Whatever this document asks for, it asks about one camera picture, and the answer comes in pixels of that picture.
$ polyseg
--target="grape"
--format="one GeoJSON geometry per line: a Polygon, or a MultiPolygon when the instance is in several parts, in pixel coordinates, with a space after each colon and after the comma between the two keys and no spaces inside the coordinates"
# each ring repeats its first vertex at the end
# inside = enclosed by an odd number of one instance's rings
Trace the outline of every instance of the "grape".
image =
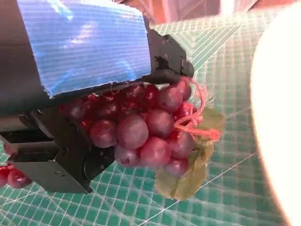
{"type": "Polygon", "coordinates": [[[149,130],[142,117],[129,115],[117,128],[117,139],[121,146],[127,149],[141,147],[149,136],[149,130]]]}
{"type": "Polygon", "coordinates": [[[0,187],[3,187],[8,182],[8,174],[10,170],[6,166],[0,166],[0,187]]]}
{"type": "Polygon", "coordinates": [[[93,120],[89,117],[86,116],[82,121],[80,121],[79,126],[84,129],[84,131],[88,132],[91,125],[92,125],[93,120]]]}
{"type": "Polygon", "coordinates": [[[125,149],[120,145],[115,147],[115,160],[126,167],[136,167],[140,163],[140,155],[137,149],[125,149]]]}
{"type": "Polygon", "coordinates": [[[183,96],[175,87],[162,89],[158,95],[158,106],[169,113],[174,113],[183,102],[183,96]]]}
{"type": "Polygon", "coordinates": [[[119,97],[119,93],[113,93],[112,91],[107,91],[107,92],[104,92],[102,93],[102,95],[99,97],[99,102],[101,104],[106,104],[106,103],[109,103],[113,100],[116,100],[118,101],[118,98],[119,97]]]}
{"type": "Polygon", "coordinates": [[[140,105],[138,104],[138,102],[133,99],[126,99],[122,101],[122,106],[128,109],[136,109],[136,110],[140,109],[140,105]]]}
{"type": "Polygon", "coordinates": [[[185,131],[174,130],[166,141],[171,150],[171,156],[174,158],[189,157],[195,147],[192,135],[185,131]]]}
{"type": "Polygon", "coordinates": [[[168,143],[159,137],[150,137],[140,150],[142,164],[154,168],[167,164],[170,155],[168,143]]]}
{"type": "Polygon", "coordinates": [[[170,158],[168,164],[164,166],[164,169],[167,173],[176,176],[181,177],[183,176],[186,171],[188,170],[188,159],[175,159],[170,158]]]}
{"type": "Polygon", "coordinates": [[[9,154],[9,155],[18,154],[18,149],[12,148],[10,145],[8,145],[6,143],[4,143],[3,148],[4,148],[4,152],[6,154],[9,154]]]}
{"type": "Polygon", "coordinates": [[[145,87],[143,84],[126,87],[122,90],[122,95],[127,99],[141,99],[145,94],[145,87]]]}
{"type": "Polygon", "coordinates": [[[188,100],[191,96],[191,86],[184,79],[181,79],[177,84],[174,85],[174,87],[176,87],[180,93],[182,93],[183,101],[188,100]]]}
{"type": "Polygon", "coordinates": [[[122,121],[124,118],[126,118],[129,115],[134,115],[134,114],[138,114],[138,111],[136,109],[132,109],[132,108],[124,108],[119,112],[117,121],[120,122],[122,121]]]}
{"type": "Polygon", "coordinates": [[[24,188],[31,183],[32,180],[16,168],[12,169],[8,175],[8,185],[12,188],[24,188]]]}
{"type": "Polygon", "coordinates": [[[156,86],[151,84],[147,85],[145,87],[145,95],[142,99],[142,104],[149,109],[154,108],[157,104],[158,94],[159,90],[156,86]]]}
{"type": "Polygon", "coordinates": [[[197,111],[197,108],[192,105],[191,103],[184,101],[180,108],[173,114],[174,121],[177,121],[178,119],[190,115],[191,114],[191,108],[192,113],[195,113],[197,111]]]}
{"type": "Polygon", "coordinates": [[[99,106],[98,109],[96,109],[96,114],[100,119],[115,120],[120,109],[121,106],[117,101],[111,101],[106,105],[99,106]]]}
{"type": "Polygon", "coordinates": [[[174,120],[168,112],[155,109],[148,114],[146,125],[151,136],[166,138],[173,130],[174,120]]]}
{"type": "Polygon", "coordinates": [[[86,106],[82,99],[60,105],[60,113],[68,119],[79,120],[86,112],[86,106]]]}
{"type": "Polygon", "coordinates": [[[116,144],[116,125],[110,120],[102,119],[95,122],[90,129],[92,143],[100,148],[116,144]]]}
{"type": "Polygon", "coordinates": [[[146,121],[147,116],[148,116],[149,114],[148,114],[147,112],[140,112],[139,115],[143,118],[144,121],[146,121]]]}

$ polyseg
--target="green cutting mat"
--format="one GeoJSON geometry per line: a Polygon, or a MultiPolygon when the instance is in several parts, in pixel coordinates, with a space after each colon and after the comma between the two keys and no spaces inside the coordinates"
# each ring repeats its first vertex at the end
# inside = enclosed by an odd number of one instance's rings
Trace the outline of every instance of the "green cutting mat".
{"type": "MultiPolygon", "coordinates": [[[[92,181],[94,192],[47,194],[33,184],[0,189],[0,224],[7,226],[283,225],[269,194],[251,125],[250,68],[255,46],[281,9],[156,26],[187,50],[209,105],[226,116],[226,130],[208,164],[207,180],[184,202],[154,190],[149,169],[112,164],[92,181]]],[[[0,162],[7,156],[0,154],[0,162]]]]}

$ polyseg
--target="blue tape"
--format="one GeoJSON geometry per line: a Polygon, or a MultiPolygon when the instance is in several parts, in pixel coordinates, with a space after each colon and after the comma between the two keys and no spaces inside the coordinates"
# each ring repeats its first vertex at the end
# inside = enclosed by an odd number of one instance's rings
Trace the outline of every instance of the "blue tape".
{"type": "Polygon", "coordinates": [[[49,97],[150,74],[142,13],[102,0],[18,0],[49,97]]]}

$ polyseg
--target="bunch of grapes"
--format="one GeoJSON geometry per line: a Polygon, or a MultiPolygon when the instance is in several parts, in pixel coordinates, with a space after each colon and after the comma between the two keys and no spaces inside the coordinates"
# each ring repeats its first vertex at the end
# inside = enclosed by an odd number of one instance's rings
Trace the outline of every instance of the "bunch of grapes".
{"type": "Polygon", "coordinates": [[[190,96],[189,80],[182,78],[161,90],[152,84],[139,84],[90,94],[62,105],[60,111],[77,121],[95,146],[114,146],[119,164],[164,167],[180,177],[188,169],[195,147],[192,118],[197,120],[200,114],[188,102],[190,96]]]}

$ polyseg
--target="white object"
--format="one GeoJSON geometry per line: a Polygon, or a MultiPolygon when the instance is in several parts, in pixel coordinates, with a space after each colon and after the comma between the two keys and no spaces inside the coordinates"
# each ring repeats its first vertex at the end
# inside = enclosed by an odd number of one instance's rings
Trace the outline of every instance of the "white object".
{"type": "Polygon", "coordinates": [[[275,200],[293,226],[301,226],[300,27],[301,3],[279,13],[258,43],[251,76],[259,157],[275,200]]]}

